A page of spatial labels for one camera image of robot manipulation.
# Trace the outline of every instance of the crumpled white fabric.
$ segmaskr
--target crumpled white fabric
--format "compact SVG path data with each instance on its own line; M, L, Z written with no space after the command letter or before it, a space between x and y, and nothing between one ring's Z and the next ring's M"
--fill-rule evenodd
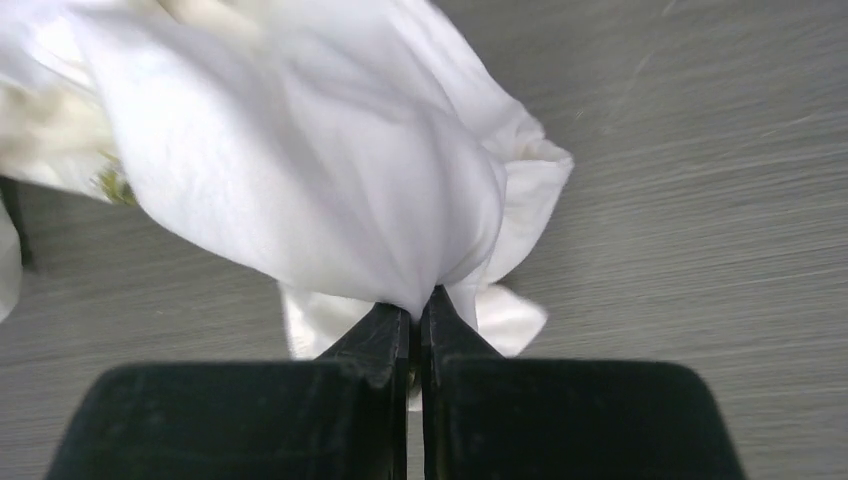
M279 281L295 358L374 302L419 315L440 284L506 355L541 330L541 307L493 284L571 157L426 0L56 5L18 23L29 43L0 43L5 77L105 112L154 220Z

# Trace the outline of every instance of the gray wood-grain surface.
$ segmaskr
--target gray wood-grain surface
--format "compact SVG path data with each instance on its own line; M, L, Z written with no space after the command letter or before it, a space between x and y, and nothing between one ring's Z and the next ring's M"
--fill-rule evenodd
M529 354L690 365L751 478L848 478L848 2L441 3L577 160L508 279L551 312ZM0 324L0 478L43 475L113 365L285 356L269 279L137 210L22 202L36 271Z

